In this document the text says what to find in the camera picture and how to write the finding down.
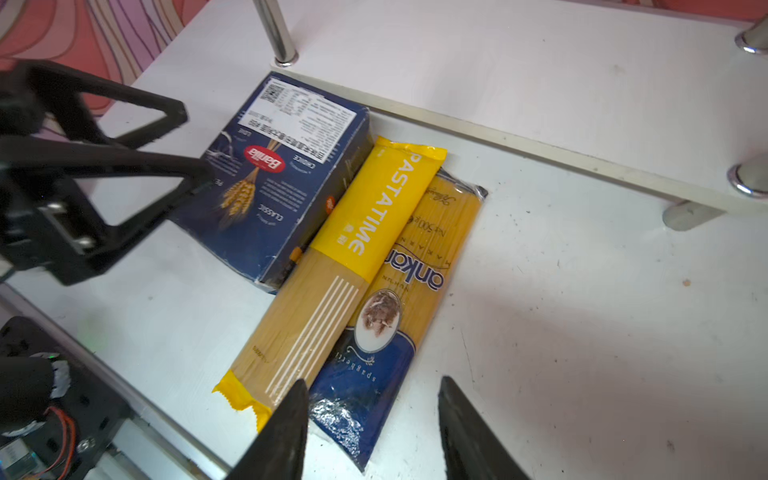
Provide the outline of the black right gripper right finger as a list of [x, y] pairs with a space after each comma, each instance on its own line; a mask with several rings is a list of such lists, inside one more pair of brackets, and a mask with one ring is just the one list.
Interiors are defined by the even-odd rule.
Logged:
[[529, 479], [450, 376], [441, 379], [438, 416], [448, 480]]

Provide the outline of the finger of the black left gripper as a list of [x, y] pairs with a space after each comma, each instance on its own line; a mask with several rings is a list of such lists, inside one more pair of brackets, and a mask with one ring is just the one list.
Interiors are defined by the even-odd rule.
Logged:
[[113, 146], [1, 140], [1, 257], [63, 285], [107, 272], [213, 180], [201, 159]]
[[[111, 136], [99, 121], [116, 106], [151, 111], [152, 118]], [[21, 60], [1, 71], [1, 133], [138, 149], [188, 121], [176, 99], [140, 90], [47, 60]]]

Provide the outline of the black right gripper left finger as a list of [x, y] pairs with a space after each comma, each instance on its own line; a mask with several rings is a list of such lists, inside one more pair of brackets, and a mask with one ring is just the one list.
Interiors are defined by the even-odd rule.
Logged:
[[299, 379], [226, 479], [301, 479], [308, 426], [308, 388]]

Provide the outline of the clear blue spaghetti pack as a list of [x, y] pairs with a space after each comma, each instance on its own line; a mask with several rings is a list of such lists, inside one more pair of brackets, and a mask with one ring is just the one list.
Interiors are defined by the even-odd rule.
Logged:
[[487, 197], [480, 185], [437, 173], [310, 388], [311, 419], [360, 471]]

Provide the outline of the dark blue Barilla pasta box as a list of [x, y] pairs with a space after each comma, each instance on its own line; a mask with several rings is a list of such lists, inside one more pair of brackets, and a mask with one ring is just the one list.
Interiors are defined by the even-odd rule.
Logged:
[[367, 107], [272, 73], [203, 153], [214, 184], [172, 220], [275, 293], [372, 147]]

